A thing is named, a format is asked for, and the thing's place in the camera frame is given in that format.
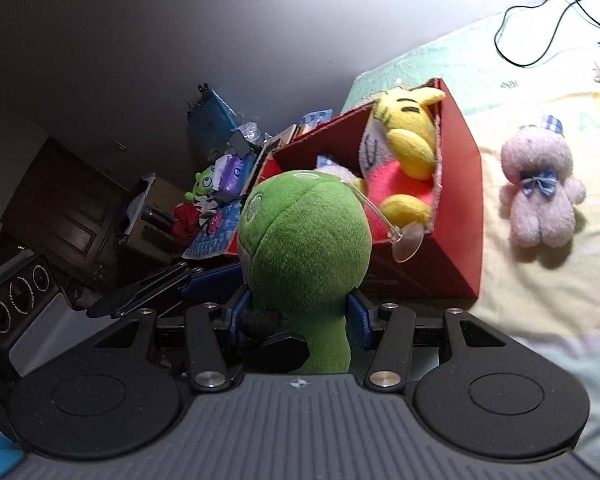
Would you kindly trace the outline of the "white bunny plush blue bow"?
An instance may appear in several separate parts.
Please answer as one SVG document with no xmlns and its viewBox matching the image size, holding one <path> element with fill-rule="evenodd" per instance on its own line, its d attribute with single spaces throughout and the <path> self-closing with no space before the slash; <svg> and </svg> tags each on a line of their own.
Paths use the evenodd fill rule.
<svg viewBox="0 0 600 480">
<path fill-rule="evenodd" d="M 329 156 L 318 155 L 316 158 L 315 171 L 321 172 L 322 174 L 331 174 L 353 185 L 358 185 L 360 179 L 348 168 L 341 166 L 338 162 L 335 162 Z"/>
</svg>

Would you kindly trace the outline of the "stack of books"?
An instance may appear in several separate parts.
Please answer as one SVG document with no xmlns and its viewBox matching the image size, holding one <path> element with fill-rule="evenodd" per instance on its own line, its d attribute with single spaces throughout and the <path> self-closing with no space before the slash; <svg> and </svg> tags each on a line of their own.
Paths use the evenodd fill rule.
<svg viewBox="0 0 600 480">
<path fill-rule="evenodd" d="M 298 125 L 291 124 L 282 132 L 277 133 L 275 136 L 267 136 L 265 138 L 261 151 L 252 167 L 250 177 L 254 179 L 260 174 L 260 171 L 265 163 L 265 159 L 268 157 L 268 155 L 273 153 L 275 150 L 279 150 L 280 148 L 286 146 L 294 138 L 298 128 Z"/>
</svg>

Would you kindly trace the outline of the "purple tissue pack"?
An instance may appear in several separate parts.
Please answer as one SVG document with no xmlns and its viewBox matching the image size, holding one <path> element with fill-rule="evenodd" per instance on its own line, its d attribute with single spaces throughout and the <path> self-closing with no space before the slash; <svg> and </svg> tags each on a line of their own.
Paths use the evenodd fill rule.
<svg viewBox="0 0 600 480">
<path fill-rule="evenodd" d="M 238 196 L 249 177 L 254 163 L 254 154 L 244 158 L 226 154 L 214 163 L 212 188 L 215 193 Z"/>
</svg>

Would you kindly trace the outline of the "red cardboard box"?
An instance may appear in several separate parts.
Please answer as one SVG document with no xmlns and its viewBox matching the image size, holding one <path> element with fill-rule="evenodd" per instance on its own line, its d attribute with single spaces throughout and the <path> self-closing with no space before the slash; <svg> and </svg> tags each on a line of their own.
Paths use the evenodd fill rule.
<svg viewBox="0 0 600 480">
<path fill-rule="evenodd" d="M 425 86 L 445 93 L 437 109 L 434 215 L 428 228 L 418 222 L 398 228 L 372 204 L 366 212 L 372 255 L 358 287 L 373 284 L 393 296 L 413 299 L 474 299 L 480 290 L 483 242 L 480 155 L 443 81 L 435 79 Z M 352 110 L 277 151 L 265 165 L 262 181 L 287 171 L 315 171 L 317 156 L 326 155 L 360 179 L 355 188 L 367 198 L 358 146 L 373 104 Z"/>
</svg>

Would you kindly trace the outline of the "blue patterned cloth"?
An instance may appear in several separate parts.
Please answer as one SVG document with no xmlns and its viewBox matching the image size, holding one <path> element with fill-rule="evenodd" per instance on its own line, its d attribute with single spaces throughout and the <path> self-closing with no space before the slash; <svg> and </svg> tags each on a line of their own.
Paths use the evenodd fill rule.
<svg viewBox="0 0 600 480">
<path fill-rule="evenodd" d="M 236 234 L 242 213 L 242 200 L 220 207 L 198 232 L 193 243 L 182 253 L 186 260 L 204 260 L 219 256 L 236 256 Z"/>
</svg>

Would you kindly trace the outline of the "yellow tiger plush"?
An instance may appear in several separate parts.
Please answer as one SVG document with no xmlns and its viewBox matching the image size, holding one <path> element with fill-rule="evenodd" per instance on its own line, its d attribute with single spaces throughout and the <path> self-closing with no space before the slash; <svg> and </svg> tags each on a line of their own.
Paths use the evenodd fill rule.
<svg viewBox="0 0 600 480">
<path fill-rule="evenodd" d="M 445 93 L 434 87 L 396 87 L 375 96 L 358 146 L 366 197 L 394 226 L 434 215 L 437 109 Z"/>
</svg>

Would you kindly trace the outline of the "green frog toy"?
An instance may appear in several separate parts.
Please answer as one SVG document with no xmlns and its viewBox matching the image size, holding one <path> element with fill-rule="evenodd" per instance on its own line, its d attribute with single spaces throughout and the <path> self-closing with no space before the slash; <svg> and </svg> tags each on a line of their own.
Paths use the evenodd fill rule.
<svg viewBox="0 0 600 480">
<path fill-rule="evenodd" d="M 197 172 L 193 189 L 185 193 L 188 202 L 202 202 L 213 193 L 214 167 L 210 166 L 203 172 Z"/>
</svg>

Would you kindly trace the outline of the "blue bag with clips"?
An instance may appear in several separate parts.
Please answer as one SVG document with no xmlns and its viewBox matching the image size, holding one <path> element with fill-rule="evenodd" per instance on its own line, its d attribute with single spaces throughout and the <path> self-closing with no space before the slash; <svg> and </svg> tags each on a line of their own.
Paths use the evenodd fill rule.
<svg viewBox="0 0 600 480">
<path fill-rule="evenodd" d="M 206 159 L 215 159 L 238 129 L 236 114 L 206 82 L 198 91 L 200 96 L 187 103 L 187 132 Z"/>
</svg>

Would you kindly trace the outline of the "red plush toy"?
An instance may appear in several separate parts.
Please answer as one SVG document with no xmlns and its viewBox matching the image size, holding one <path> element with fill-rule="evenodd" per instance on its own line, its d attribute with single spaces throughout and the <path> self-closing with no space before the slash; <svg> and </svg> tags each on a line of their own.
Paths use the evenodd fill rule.
<svg viewBox="0 0 600 480">
<path fill-rule="evenodd" d="M 188 246 L 199 231 L 199 211 L 191 202 L 180 203 L 173 209 L 172 237 L 181 246 Z"/>
</svg>

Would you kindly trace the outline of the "pastel cartoon bed sheet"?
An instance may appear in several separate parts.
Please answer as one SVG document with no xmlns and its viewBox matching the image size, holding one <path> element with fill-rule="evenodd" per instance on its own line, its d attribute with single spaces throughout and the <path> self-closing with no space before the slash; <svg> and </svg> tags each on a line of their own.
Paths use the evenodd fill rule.
<svg viewBox="0 0 600 480">
<path fill-rule="evenodd" d="M 578 455 L 600 472 L 600 83 L 594 67 L 600 0 L 565 0 L 490 18 L 398 56 L 355 78 L 355 108 L 397 84 L 442 78 L 482 157 L 481 292 L 472 313 L 583 382 L 591 414 Z M 574 174 L 586 189 L 568 246 L 519 249 L 498 194 L 500 151 L 518 128 L 552 115 L 562 122 Z"/>
</svg>

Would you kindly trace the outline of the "green pea plush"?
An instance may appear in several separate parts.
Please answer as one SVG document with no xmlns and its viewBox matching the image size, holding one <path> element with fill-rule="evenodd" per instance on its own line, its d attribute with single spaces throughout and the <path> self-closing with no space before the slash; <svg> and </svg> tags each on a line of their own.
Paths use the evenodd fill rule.
<svg viewBox="0 0 600 480">
<path fill-rule="evenodd" d="M 238 327 L 252 344 L 303 337 L 309 354 L 300 363 L 283 342 L 274 346 L 291 373 L 344 373 L 350 366 L 347 296 L 370 265 L 372 207 L 352 183 L 312 170 L 262 181 L 242 207 L 237 248 L 251 304 Z"/>
</svg>

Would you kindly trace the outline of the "dark wooden cabinet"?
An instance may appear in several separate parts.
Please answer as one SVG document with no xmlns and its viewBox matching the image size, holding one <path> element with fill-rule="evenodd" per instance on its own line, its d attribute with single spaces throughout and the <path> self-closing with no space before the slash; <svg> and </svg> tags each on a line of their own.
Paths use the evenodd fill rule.
<svg viewBox="0 0 600 480">
<path fill-rule="evenodd" d="M 130 192 L 53 138 L 32 159 L 1 218 L 3 231 L 97 288 L 134 283 L 172 262 L 123 237 Z"/>
</svg>

